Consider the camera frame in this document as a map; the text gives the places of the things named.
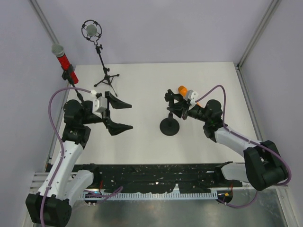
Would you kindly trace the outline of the orange microphone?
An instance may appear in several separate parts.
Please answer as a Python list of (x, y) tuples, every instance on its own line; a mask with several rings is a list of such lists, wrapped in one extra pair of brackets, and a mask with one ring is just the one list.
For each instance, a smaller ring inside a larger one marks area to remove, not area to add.
[(180, 94), (183, 96), (183, 98), (184, 98), (186, 92), (188, 91), (188, 89), (187, 89), (186, 87), (184, 87), (184, 86), (180, 86), (180, 87), (178, 88), (178, 91), (179, 91), (179, 93), (180, 93)]

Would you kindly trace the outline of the black round-base mic stand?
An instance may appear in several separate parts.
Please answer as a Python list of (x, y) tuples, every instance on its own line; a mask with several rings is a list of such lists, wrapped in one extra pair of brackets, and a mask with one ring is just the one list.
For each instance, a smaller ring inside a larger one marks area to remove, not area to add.
[(169, 111), (168, 117), (160, 122), (160, 131), (166, 136), (174, 136), (179, 132), (179, 123)]

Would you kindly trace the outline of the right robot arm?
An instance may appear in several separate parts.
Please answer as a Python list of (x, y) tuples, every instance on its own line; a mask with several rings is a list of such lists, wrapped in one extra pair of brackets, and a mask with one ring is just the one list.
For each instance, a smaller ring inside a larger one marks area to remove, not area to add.
[(249, 183), (257, 191), (287, 182), (289, 169), (277, 150), (274, 142), (250, 140), (234, 131), (224, 122), (225, 104), (210, 99), (204, 107), (197, 103), (198, 94), (193, 90), (179, 88), (175, 94), (168, 90), (165, 94), (170, 115), (180, 119), (193, 119), (204, 122), (205, 136), (215, 143), (225, 145), (244, 158), (244, 163), (227, 162), (219, 166), (214, 181), (226, 186), (231, 180)]

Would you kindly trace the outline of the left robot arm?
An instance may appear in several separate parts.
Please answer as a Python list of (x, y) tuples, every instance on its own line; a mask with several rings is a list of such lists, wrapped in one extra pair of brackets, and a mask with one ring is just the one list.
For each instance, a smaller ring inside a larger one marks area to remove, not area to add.
[(63, 106), (65, 127), (58, 135), (61, 150), (47, 178), (35, 194), (26, 198), (26, 207), (31, 220), (41, 226), (64, 227), (68, 224), (72, 208), (88, 187), (101, 184), (101, 174), (95, 164), (84, 165), (73, 179), (70, 179), (74, 165), (83, 153), (91, 129), (88, 124), (103, 123), (112, 136), (130, 130), (131, 125), (115, 123), (110, 117), (110, 108), (128, 109), (125, 103), (110, 92), (89, 92), (93, 100), (67, 101)]

